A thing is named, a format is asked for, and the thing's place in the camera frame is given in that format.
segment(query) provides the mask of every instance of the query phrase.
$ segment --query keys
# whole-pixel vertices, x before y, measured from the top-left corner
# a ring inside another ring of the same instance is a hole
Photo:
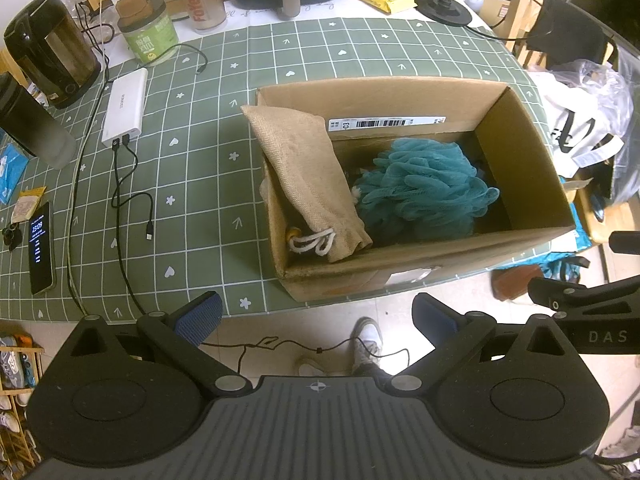
[[[9,247],[9,252],[13,251],[22,241],[22,231],[17,223],[9,224],[2,229],[2,240]]]

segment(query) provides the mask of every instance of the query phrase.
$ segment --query phone screen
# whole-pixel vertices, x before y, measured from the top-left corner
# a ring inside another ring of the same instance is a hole
[[[29,277],[34,296],[54,284],[49,202],[40,206],[29,220]]]

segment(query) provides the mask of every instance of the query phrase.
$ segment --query shoe rack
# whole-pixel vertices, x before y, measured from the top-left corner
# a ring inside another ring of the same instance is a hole
[[[31,354],[31,362],[34,363],[33,377],[35,378],[36,386],[42,377],[42,362],[40,361],[40,354],[44,351],[44,348],[24,348],[24,347],[0,347],[1,351],[5,352],[20,352],[24,354]],[[26,394],[33,392],[34,388],[20,388],[16,390],[5,389],[2,387],[2,381],[0,381],[0,395],[7,396],[11,401],[11,413],[18,421],[20,430],[16,433],[8,428],[0,428],[0,446],[4,450],[5,462],[10,468],[13,468],[18,462],[22,462],[24,465],[24,471],[14,470],[13,478],[18,480],[22,478],[29,471],[35,468],[40,463],[40,455],[32,445],[33,440],[27,436],[28,422],[25,414],[25,408],[20,406],[17,402],[18,394]]]

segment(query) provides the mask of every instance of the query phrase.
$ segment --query blue packet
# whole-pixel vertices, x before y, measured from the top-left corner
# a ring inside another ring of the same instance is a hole
[[[0,156],[0,202],[9,203],[15,185],[18,184],[29,159],[8,144]]]

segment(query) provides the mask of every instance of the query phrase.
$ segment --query green grid tablecloth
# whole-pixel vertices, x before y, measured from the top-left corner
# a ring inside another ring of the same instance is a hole
[[[129,279],[147,311],[171,312],[204,290],[220,293],[230,316],[303,306],[274,277],[258,192],[262,155],[239,109],[254,101],[256,88],[363,75],[500,80],[517,92],[550,145],[544,110],[526,72],[501,43],[475,37],[464,28],[417,20],[331,18],[226,31],[189,43],[204,51],[209,64],[202,74],[196,74],[202,60],[183,48],[178,56],[150,69],[143,133],[130,144],[140,165],[122,190],[124,194],[147,190],[155,199],[156,232],[151,242],[145,238],[148,200],[137,198],[121,212],[122,251]],[[133,60],[127,61],[112,68],[111,77],[137,67]],[[78,104],[52,110],[77,139],[84,131],[99,81]],[[82,161],[72,257],[85,308],[118,321],[133,319],[136,309],[127,297],[116,257],[115,212],[108,202],[114,188],[113,152],[100,142],[108,97],[107,92],[100,102]],[[124,174],[132,157],[120,150],[118,161]],[[5,225],[19,190],[47,186],[45,199],[52,201],[55,211],[57,274],[54,289],[32,298],[27,244],[23,242],[13,253],[3,248],[1,318],[81,317],[68,293],[63,266],[72,173],[73,164],[56,171],[38,159],[30,160],[11,203],[0,208]],[[546,250],[548,246],[538,248]],[[408,287],[395,285],[376,295]]]

